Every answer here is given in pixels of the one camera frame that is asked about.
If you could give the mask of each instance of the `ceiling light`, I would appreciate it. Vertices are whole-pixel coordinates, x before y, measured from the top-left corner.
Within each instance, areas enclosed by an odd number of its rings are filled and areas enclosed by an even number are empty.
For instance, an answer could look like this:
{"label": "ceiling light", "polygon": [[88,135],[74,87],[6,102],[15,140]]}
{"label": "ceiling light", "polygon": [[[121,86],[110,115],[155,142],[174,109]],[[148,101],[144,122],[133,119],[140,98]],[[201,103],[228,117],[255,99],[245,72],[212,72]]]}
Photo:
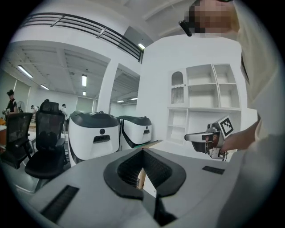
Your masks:
{"label": "ceiling light", "polygon": [[138,46],[142,49],[142,50],[144,50],[146,47],[145,46],[143,46],[142,44],[138,44]]}
{"label": "ceiling light", "polygon": [[86,86],[86,83],[87,83],[87,76],[83,74],[82,75],[82,85]]}
{"label": "ceiling light", "polygon": [[30,78],[33,78],[32,75],[30,75],[21,65],[18,65],[18,68],[23,71],[27,76],[29,76]]}
{"label": "ceiling light", "polygon": [[43,88],[46,89],[46,90],[49,90],[49,88],[48,88],[48,87],[45,87],[44,85],[41,85],[41,87],[43,87]]}

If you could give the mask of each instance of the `railing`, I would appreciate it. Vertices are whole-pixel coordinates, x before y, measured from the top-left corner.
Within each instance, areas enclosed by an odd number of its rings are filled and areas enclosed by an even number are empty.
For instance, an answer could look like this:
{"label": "railing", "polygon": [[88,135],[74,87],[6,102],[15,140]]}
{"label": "railing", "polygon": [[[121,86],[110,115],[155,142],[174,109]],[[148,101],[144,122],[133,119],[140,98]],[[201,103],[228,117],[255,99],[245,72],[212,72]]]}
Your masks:
{"label": "railing", "polygon": [[58,26],[80,30],[117,46],[124,52],[136,58],[140,63],[143,59],[143,50],[132,41],[113,29],[84,17],[57,12],[35,13],[29,15],[23,21],[20,28],[31,25],[49,25],[50,27]]}

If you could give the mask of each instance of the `black office chair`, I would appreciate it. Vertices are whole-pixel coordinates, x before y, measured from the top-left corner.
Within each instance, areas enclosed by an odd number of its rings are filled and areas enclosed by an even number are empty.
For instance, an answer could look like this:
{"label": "black office chair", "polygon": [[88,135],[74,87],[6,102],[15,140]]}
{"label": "black office chair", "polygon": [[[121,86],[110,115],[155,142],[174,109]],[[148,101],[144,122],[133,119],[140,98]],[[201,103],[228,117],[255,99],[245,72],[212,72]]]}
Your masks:
{"label": "black office chair", "polygon": [[36,152],[28,161],[25,171],[39,179],[52,179],[63,172],[66,162],[64,143],[61,138],[64,114],[58,103],[43,102],[36,113]]}
{"label": "black office chair", "polygon": [[17,113],[11,114],[7,118],[6,146],[4,148],[6,151],[0,155],[0,159],[15,169],[20,168],[20,164],[27,156],[31,157],[28,130],[32,115],[32,113]]}

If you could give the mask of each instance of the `mesh chair back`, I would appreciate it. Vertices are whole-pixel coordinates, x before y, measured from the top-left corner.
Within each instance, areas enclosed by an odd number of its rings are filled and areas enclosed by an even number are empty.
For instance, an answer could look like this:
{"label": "mesh chair back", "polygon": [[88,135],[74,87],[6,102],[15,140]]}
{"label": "mesh chair back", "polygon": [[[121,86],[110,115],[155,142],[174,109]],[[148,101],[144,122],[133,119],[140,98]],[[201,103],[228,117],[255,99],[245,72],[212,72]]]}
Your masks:
{"label": "mesh chair back", "polygon": [[64,114],[58,109],[58,103],[44,102],[36,113],[36,147],[38,151],[55,151],[55,145],[61,137]]}
{"label": "mesh chair back", "polygon": [[8,116],[6,136],[6,149],[8,151],[23,150],[22,147],[16,148],[15,144],[17,140],[28,137],[32,116],[32,113],[17,113]]}

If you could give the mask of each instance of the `white shelving unit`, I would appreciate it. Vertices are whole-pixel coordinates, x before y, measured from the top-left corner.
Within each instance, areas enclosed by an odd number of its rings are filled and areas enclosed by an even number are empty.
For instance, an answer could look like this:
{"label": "white shelving unit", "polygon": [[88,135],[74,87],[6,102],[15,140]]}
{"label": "white shelving unit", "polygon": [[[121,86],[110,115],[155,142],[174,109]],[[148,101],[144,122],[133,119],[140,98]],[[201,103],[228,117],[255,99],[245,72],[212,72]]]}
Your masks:
{"label": "white shelving unit", "polygon": [[229,64],[179,69],[170,72],[169,78],[167,141],[183,145],[185,134],[203,132],[207,124],[227,115],[234,132],[240,130],[240,98]]}

